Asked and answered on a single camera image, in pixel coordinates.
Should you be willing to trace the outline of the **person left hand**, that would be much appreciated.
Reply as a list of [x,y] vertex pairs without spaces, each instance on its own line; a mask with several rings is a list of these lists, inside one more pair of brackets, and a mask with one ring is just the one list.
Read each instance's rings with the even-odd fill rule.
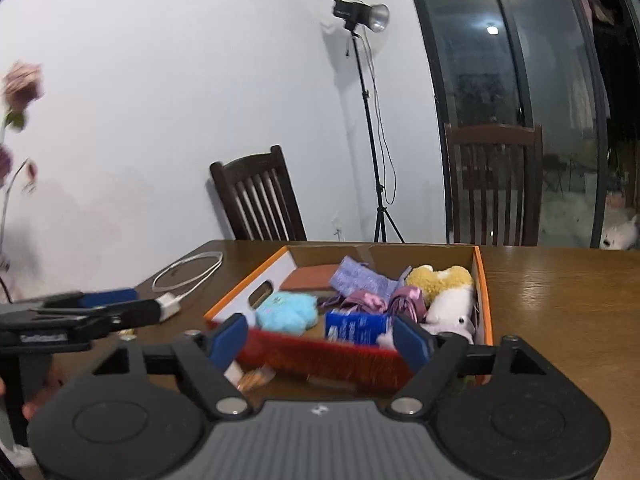
[[42,387],[23,405],[24,417],[31,420],[43,404],[46,404],[64,386],[64,382],[65,376],[62,368],[58,364],[53,364],[43,379]]

